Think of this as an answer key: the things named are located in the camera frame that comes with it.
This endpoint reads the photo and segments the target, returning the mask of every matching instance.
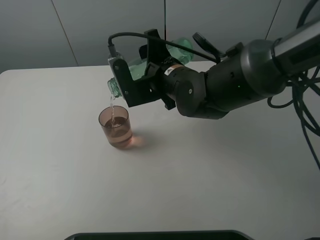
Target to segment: label on robot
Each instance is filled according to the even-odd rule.
[[[170,74],[173,70],[175,70],[175,69],[177,69],[177,68],[180,68],[180,67],[183,67],[183,65],[181,65],[181,64],[172,65],[171,67],[169,67],[167,70],[164,71],[164,74],[167,75],[167,76],[169,76],[169,74]]]

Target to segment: white table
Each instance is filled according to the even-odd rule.
[[[128,109],[146,145],[121,151],[98,123],[111,77],[108,66],[0,75],[1,240],[228,229],[255,240],[320,237],[320,172],[293,107],[264,100],[207,120],[159,100]],[[319,119],[319,99],[305,98]]]

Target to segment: clear plastic cup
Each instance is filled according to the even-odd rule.
[[[114,106],[114,120],[112,107],[107,107],[99,115],[99,123],[109,143],[115,148],[125,148],[132,140],[129,113],[122,106]]]

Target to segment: black cable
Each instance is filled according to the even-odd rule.
[[[123,36],[133,36],[133,37],[139,37],[139,38],[144,38],[144,39],[157,41],[159,43],[170,45],[170,46],[185,50],[185,51],[190,52],[192,54],[198,55],[198,56],[200,56],[200,57],[202,57],[204,59],[207,59],[207,60],[210,60],[210,61],[212,61],[214,63],[217,63],[217,60],[215,58],[207,56],[207,55],[205,55],[205,54],[203,54],[201,52],[195,51],[195,50],[190,49],[190,48],[185,47],[185,46],[181,46],[181,45],[176,44],[176,43],[171,42],[171,41],[163,40],[163,39],[155,37],[155,36],[149,36],[149,35],[145,35],[145,34],[137,33],[137,32],[119,32],[119,33],[116,33],[116,34],[113,34],[113,35],[109,36],[108,47],[109,48],[114,47],[114,44],[112,43],[112,39],[117,38],[117,37],[123,37]]]
[[[316,3],[318,2],[318,0],[311,0],[304,8],[303,12],[300,15],[300,18],[298,20],[298,24],[296,25],[296,28],[300,28],[301,26],[303,26],[306,22],[306,19],[309,15],[309,13],[311,12],[311,10],[314,8],[314,6],[316,5]]]
[[[304,8],[304,10],[299,18],[299,21],[298,21],[296,28],[299,28],[305,24],[305,21],[309,15],[310,11],[312,10],[312,8],[315,6],[315,4],[317,2],[318,2],[318,0],[311,0],[306,5],[306,7]],[[286,85],[287,85],[287,87],[292,87],[292,100],[290,100],[288,103],[283,104],[283,105],[273,105],[271,103],[272,97],[269,97],[267,99],[267,104],[271,108],[274,108],[274,109],[283,109],[283,108],[286,108],[286,107],[290,106],[291,104],[293,104],[294,110],[295,110],[295,112],[301,122],[301,128],[302,128],[304,138],[308,144],[308,147],[309,147],[311,154],[316,162],[316,165],[318,166],[318,168],[320,170],[319,159],[316,155],[316,152],[311,144],[311,141],[310,141],[308,133],[307,133],[307,129],[309,129],[312,133],[314,133],[315,135],[320,137],[320,126],[317,123],[317,121],[314,119],[314,117],[312,116],[312,114],[310,113],[309,109],[307,108],[307,106],[305,105],[305,103],[303,101],[304,92],[308,88],[311,88],[317,95],[320,96],[320,88],[316,85],[316,83],[320,82],[320,77],[317,77],[319,71],[320,71],[320,66],[317,66],[311,79],[307,77],[308,71],[291,76],[290,80],[288,80]]]
[[[320,170],[320,162],[319,162],[319,159],[316,155],[316,152],[311,144],[311,141],[309,139],[309,136],[307,134],[307,130],[306,130],[306,120],[304,118],[304,113],[303,113],[303,105],[304,105],[304,102],[303,102],[303,92],[299,92],[299,89],[294,87],[292,88],[294,91],[295,91],[295,96],[297,96],[297,98],[294,100],[295,102],[298,103],[299,105],[299,108],[298,108],[298,116],[300,118],[300,121],[301,121],[301,127],[302,127],[302,131],[303,131],[303,135],[304,135],[304,138],[306,140],[306,143],[308,144],[309,148],[310,148],[310,151],[312,153],[312,156],[316,162],[316,165],[318,166],[319,170]]]

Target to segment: wall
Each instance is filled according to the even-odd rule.
[[[152,28],[174,40],[195,32],[217,48],[293,31],[309,0],[2,0],[0,73],[10,69],[108,64],[108,36]],[[318,15],[320,4],[309,19]],[[145,39],[120,37],[127,60]],[[200,48],[193,42],[194,48]]]

